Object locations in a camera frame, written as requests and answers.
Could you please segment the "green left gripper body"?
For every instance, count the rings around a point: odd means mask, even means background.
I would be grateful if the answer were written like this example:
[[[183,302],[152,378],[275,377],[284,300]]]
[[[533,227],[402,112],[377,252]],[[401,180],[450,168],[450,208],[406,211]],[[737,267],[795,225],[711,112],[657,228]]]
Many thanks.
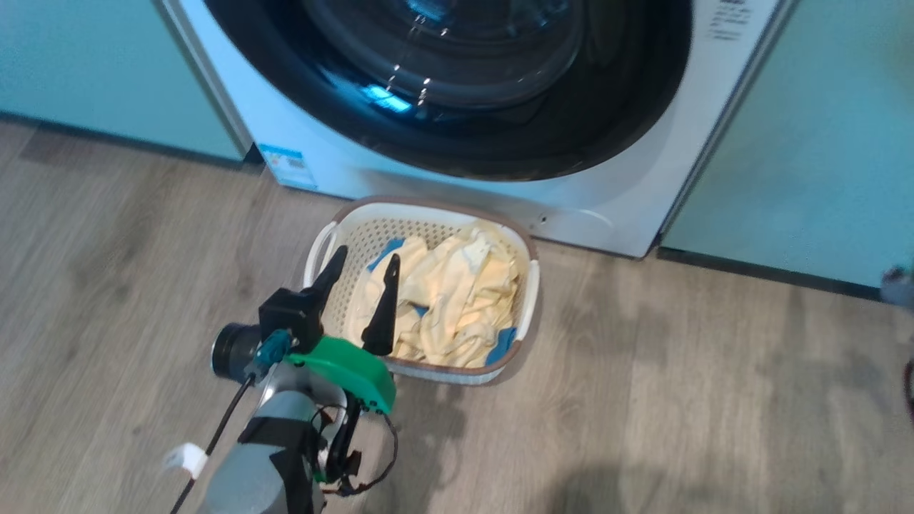
[[[373,412],[388,415],[393,410],[397,387],[385,362],[352,342],[322,336],[311,351],[303,353],[293,348],[284,360],[304,366],[351,393]]]

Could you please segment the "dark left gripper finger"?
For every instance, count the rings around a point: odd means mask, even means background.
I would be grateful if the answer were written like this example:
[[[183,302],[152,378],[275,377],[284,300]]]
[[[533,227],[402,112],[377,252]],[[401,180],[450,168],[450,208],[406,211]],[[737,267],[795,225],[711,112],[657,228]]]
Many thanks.
[[[306,321],[308,326],[320,326],[323,310],[329,300],[333,287],[339,280],[343,267],[345,267],[348,254],[347,246],[339,246],[334,251],[326,267],[318,274],[316,280],[307,287]]]
[[[393,351],[396,340],[395,327],[399,281],[401,280],[400,272],[401,257],[397,253],[392,253],[391,261],[389,261],[383,276],[384,289],[379,296],[378,305],[372,319],[370,319],[361,334],[363,348],[375,356],[388,356]]]

